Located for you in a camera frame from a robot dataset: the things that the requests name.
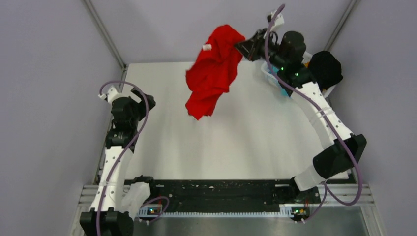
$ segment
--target blue component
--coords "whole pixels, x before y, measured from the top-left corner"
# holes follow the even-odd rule
[[[279,71],[279,69],[276,68],[275,66],[273,66],[273,70],[274,70],[275,74],[278,73],[278,71]],[[276,84],[281,88],[281,94],[285,97],[289,97],[287,91],[285,91],[285,89],[283,89],[281,87],[281,85],[278,83],[278,81],[276,81]]]

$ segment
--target metal frame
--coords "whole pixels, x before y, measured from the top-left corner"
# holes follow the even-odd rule
[[[333,193],[343,201],[350,201],[356,194],[357,184],[328,184]],[[77,211],[74,217],[74,221],[71,228],[71,236],[83,236],[84,231],[79,224],[81,212],[88,211],[92,201],[97,194],[98,185],[85,185],[80,199],[78,201]],[[127,192],[130,189],[129,185],[124,186],[123,190]],[[319,186],[319,193],[321,197],[324,194],[324,187]],[[363,185],[363,191],[359,202],[355,205],[361,207],[364,222],[370,236],[385,236],[385,229],[382,225],[382,221],[378,215],[374,199],[372,197],[371,190],[368,184]],[[282,204],[280,207],[303,207],[303,204]],[[338,203],[332,196],[328,195],[328,198],[323,204],[323,207],[345,207]],[[193,214],[184,214],[177,217],[195,217]]]
[[[92,4],[91,0],[81,0],[81,2],[84,4],[84,7],[86,8],[87,12],[91,16],[92,21],[94,22],[94,25],[96,26],[97,30],[99,31],[100,35],[103,38],[104,43],[109,48],[110,52],[112,53],[113,57],[118,62],[120,68],[122,70],[126,69],[126,64],[124,63],[123,59],[120,56],[120,53],[117,50],[116,45],[114,44],[112,38],[110,37],[106,27],[104,26],[103,22],[100,19],[100,16],[98,15],[97,11],[95,10],[94,5]]]
[[[330,38],[327,41],[327,44],[325,45],[324,49],[325,51],[330,51],[334,42],[336,41],[336,38],[338,37],[340,31],[345,26],[346,21],[350,17],[353,10],[356,8],[356,6],[359,4],[360,0],[351,0],[348,7],[346,8],[345,12],[343,13],[342,17],[340,18],[339,22],[336,25],[336,28],[334,29],[333,33],[331,34]]]
[[[91,16],[106,46],[112,53],[112,56],[115,58],[120,68],[123,70],[121,80],[122,81],[125,80],[128,66],[124,63],[121,55],[119,54],[117,50],[117,47],[115,46],[106,27],[104,26],[97,11],[95,10],[95,7],[93,6],[91,0],[81,0],[81,2],[84,4],[86,10]],[[335,27],[333,33],[331,34],[326,46],[324,47],[324,50],[327,50],[327,51],[331,50],[335,40],[337,39],[338,35],[343,29],[343,26],[345,25],[347,19],[350,17],[352,11],[355,9],[355,7],[357,6],[359,2],[360,0],[350,1],[341,19],[339,20],[337,26]],[[98,168],[97,168],[93,183],[97,183],[98,176],[100,176],[101,170],[102,170],[102,158],[100,158],[100,162],[98,163]],[[334,194],[343,201],[351,200],[357,191],[357,184],[329,184],[329,187],[332,189]],[[95,198],[97,188],[98,188],[98,185],[85,185],[84,186],[81,192],[79,202],[78,202],[76,214],[75,214],[73,224],[72,224],[72,229],[70,231],[71,236],[83,236],[84,235],[84,231],[79,224],[79,218],[80,218],[81,212],[85,212],[89,210],[90,205]],[[129,190],[129,186],[125,186],[124,190]],[[322,185],[319,186],[319,192],[320,192],[320,195],[323,196],[324,187]],[[376,209],[375,202],[373,200],[372,193],[370,191],[368,184],[363,185],[362,195],[361,195],[359,202],[356,204],[356,206],[361,207],[364,222],[366,224],[366,228],[368,229],[369,235],[370,236],[385,236],[386,231],[382,225],[382,221],[379,217],[379,214]],[[282,207],[302,207],[302,204],[283,204]],[[324,202],[323,207],[342,207],[342,205],[339,204],[332,196],[328,195],[328,198]]]

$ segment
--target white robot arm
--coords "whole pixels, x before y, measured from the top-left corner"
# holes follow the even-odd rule
[[[89,212],[82,212],[80,224],[87,236],[132,235],[133,219],[142,203],[150,196],[149,185],[140,183],[140,194],[131,199],[136,201],[129,209],[123,203],[123,186],[126,169],[132,158],[138,133],[138,123],[148,111],[155,106],[152,96],[132,89],[131,92],[141,99],[138,103],[129,96],[124,96],[115,87],[110,87],[106,94],[99,97],[112,105],[112,124],[106,135],[104,167],[96,197]]]
[[[265,59],[264,35],[266,31],[267,29],[257,30],[252,38],[236,44],[235,48],[250,61]],[[323,87],[323,84],[327,86],[332,86],[332,84],[329,85],[328,81],[323,78],[315,78],[311,71],[301,63],[305,49],[304,37],[295,31],[286,32],[281,44],[273,43],[272,40],[269,40],[268,44],[268,58],[272,65],[280,68],[278,71],[279,77],[295,90],[313,100],[321,108],[321,110],[318,110],[304,97],[282,86],[304,111],[324,149],[313,158],[312,165],[291,179],[290,186],[293,187],[295,195],[309,190],[326,179],[354,166],[347,151],[342,147],[335,133],[325,121],[323,113],[326,114],[330,124],[335,127],[356,162],[359,161],[366,146],[364,136],[353,134],[340,121],[323,97],[320,87]]]

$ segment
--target red cloth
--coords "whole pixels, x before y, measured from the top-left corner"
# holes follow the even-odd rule
[[[234,48],[245,38],[230,25],[217,27],[205,44],[211,50],[201,50],[191,69],[185,73],[188,88],[192,91],[185,107],[188,114],[199,120],[211,116],[217,100],[238,74],[242,55]]]

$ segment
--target metal floor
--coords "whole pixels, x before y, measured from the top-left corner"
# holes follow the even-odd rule
[[[134,236],[368,236],[360,207],[326,207],[312,222],[278,218],[161,218],[135,221]]]

